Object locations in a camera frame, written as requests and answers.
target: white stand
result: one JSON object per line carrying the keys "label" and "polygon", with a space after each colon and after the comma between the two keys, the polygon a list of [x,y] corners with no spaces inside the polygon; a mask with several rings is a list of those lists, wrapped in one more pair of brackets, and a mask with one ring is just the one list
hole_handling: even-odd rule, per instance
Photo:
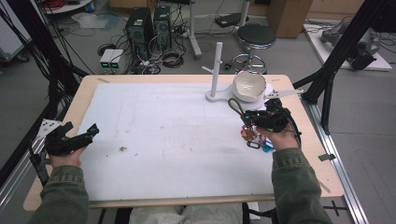
{"label": "white stand", "polygon": [[241,13],[241,20],[239,21],[239,27],[242,27],[245,25],[247,16],[248,16],[248,6],[250,5],[250,0],[244,0],[244,3],[242,5],[242,13]]}
{"label": "white stand", "polygon": [[194,59],[198,60],[202,56],[201,49],[199,48],[197,39],[195,38],[194,29],[195,29],[195,21],[194,21],[194,4],[195,0],[190,0],[190,31],[187,31],[189,35],[189,40],[191,42],[192,49],[194,50]]}

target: green sleeve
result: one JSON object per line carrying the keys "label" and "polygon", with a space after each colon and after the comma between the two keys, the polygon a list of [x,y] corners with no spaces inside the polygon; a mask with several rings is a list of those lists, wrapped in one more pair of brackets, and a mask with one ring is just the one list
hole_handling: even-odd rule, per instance
{"label": "green sleeve", "polygon": [[273,153],[272,182],[279,223],[332,223],[320,203],[321,189],[303,152],[289,148]]}
{"label": "green sleeve", "polygon": [[29,223],[87,223],[89,199],[80,168],[55,168],[40,196],[42,203]]}

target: black pole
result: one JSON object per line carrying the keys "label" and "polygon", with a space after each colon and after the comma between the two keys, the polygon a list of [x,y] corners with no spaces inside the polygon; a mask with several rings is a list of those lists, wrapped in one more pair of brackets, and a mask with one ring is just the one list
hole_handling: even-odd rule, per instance
{"label": "black pole", "polygon": [[384,11],[387,2],[388,0],[365,0],[323,66],[313,75],[293,84],[294,88],[300,88],[312,82],[302,95],[309,104],[316,104],[319,96],[325,91],[320,123],[326,134],[330,134],[329,116],[335,75],[371,24]]}

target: gray floor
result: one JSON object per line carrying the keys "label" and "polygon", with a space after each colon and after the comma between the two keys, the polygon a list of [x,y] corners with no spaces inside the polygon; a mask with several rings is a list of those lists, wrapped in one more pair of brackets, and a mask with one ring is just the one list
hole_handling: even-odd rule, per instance
{"label": "gray floor", "polygon": [[[77,51],[82,60],[95,74],[101,74],[99,46],[117,40],[114,35],[122,35],[125,21],[109,14],[101,14],[111,20],[110,27],[104,30],[81,30],[78,25],[68,24],[72,14],[65,13],[59,21],[72,33],[65,37]],[[197,31],[208,30],[213,16],[197,19]],[[265,24],[265,18],[251,17],[251,22]],[[216,24],[212,32],[223,33]],[[176,69],[162,68],[161,74],[206,74],[201,67],[213,67],[216,42],[223,43],[222,60],[228,62],[242,52],[234,33],[229,35],[206,35],[198,38],[203,56],[195,61],[190,43],[183,56],[185,63]],[[394,68],[396,55],[385,49],[380,55]],[[279,38],[270,49],[258,50],[267,66],[268,74],[287,75],[292,82],[313,74],[321,63],[305,34],[296,39]],[[72,53],[74,63],[86,69],[83,63]],[[220,70],[221,74],[233,71]],[[47,103],[48,82],[39,73],[35,63],[12,62],[0,68],[0,165],[3,165],[14,148],[21,141],[30,126]],[[349,178],[361,201],[364,212],[371,223],[394,223],[396,220],[396,135],[395,124],[396,72],[339,70],[333,88],[330,131],[332,139],[346,167]],[[23,200],[29,190],[35,172],[30,173],[18,187],[17,193],[0,214],[0,223],[25,223],[30,213],[22,208]],[[346,206],[343,198],[323,200],[323,205]],[[260,203],[260,210],[265,211],[273,203]],[[98,221],[100,210],[90,211],[89,223]],[[104,223],[114,221],[115,209],[108,209]],[[352,223],[348,211],[328,211],[334,223]]]}

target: hand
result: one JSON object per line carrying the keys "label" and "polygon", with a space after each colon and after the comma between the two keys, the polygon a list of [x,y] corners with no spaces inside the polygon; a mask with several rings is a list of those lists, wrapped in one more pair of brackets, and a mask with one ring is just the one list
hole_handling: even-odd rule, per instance
{"label": "hand", "polygon": [[276,151],[291,147],[299,147],[290,123],[286,126],[285,130],[280,133],[273,133],[261,127],[256,127],[256,131],[269,138]]}
{"label": "hand", "polygon": [[67,156],[62,156],[62,157],[49,155],[50,163],[52,164],[53,168],[56,168],[59,166],[66,166],[66,165],[79,167],[81,165],[79,156],[82,154],[82,152],[85,150],[85,148],[86,147],[82,147],[81,149],[74,151],[72,154],[69,154]]}

